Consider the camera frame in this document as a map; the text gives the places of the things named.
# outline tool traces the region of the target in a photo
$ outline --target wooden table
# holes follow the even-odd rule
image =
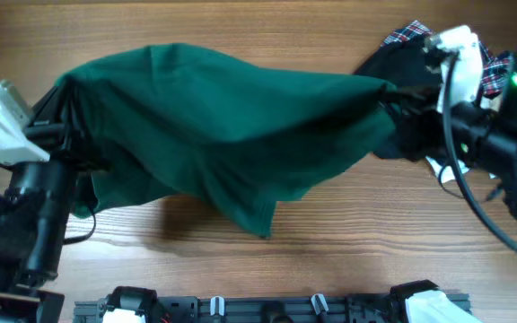
[[[495,52],[517,48],[517,2],[506,0],[99,2],[0,0],[22,4],[0,6],[0,79],[13,81],[32,104],[70,68],[168,42],[262,66],[349,73],[392,29],[414,19],[437,31],[466,23]],[[8,179],[0,170],[0,192]],[[495,185],[483,173],[468,179],[478,196]],[[486,209],[516,234],[500,201]],[[90,220],[71,219],[68,234],[90,227]],[[75,300],[96,300],[118,285],[255,297],[386,292],[428,278],[470,293],[484,321],[517,322],[517,256],[463,201],[444,194],[424,163],[373,156],[303,201],[281,204],[270,240],[193,198],[173,196],[99,214],[95,235],[65,247],[59,270],[47,287],[66,294],[65,321]]]

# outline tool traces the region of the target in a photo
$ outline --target green cloth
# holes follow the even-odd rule
[[[266,237],[277,201],[344,172],[394,129],[377,104],[391,83],[261,68],[186,44],[104,57],[57,83],[66,77],[112,163],[92,175],[97,212],[186,193]]]

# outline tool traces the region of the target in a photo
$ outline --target folded clothing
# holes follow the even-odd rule
[[[104,57],[57,84],[66,80],[111,163],[81,183],[95,212],[186,193],[266,237],[277,201],[347,170],[394,129],[378,106],[389,82],[261,68],[186,44]],[[75,215],[89,215],[84,200]]]

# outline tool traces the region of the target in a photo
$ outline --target plaid fabric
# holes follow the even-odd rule
[[[431,35],[434,31],[424,26],[419,21],[413,21],[405,28],[394,30],[381,44],[381,47],[392,42],[403,42],[418,35]],[[502,88],[506,82],[508,73],[508,65],[510,64],[510,52],[494,57],[492,52],[480,42],[480,54],[482,55],[482,63],[484,64],[484,73],[482,74],[482,87],[485,96],[494,96],[502,92]]]

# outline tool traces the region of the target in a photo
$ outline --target wooden surface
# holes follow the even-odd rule
[[[0,6],[0,79],[33,103],[61,73],[90,59],[175,41],[257,65],[348,73],[414,19],[436,30],[467,23],[495,52],[517,48],[517,1],[114,2],[0,0],[52,4]],[[8,178],[0,170],[0,191]],[[479,196],[495,184],[481,173],[468,178]],[[501,202],[486,209],[516,234]],[[66,294],[65,321],[75,300],[96,300],[118,285],[254,297],[386,292],[428,278],[470,293],[486,322],[517,322],[517,257],[463,201],[445,195],[423,163],[367,157],[303,201],[281,204],[270,240],[187,196],[98,220],[91,241],[64,248],[60,276],[47,286]],[[68,234],[90,226],[72,219]]]

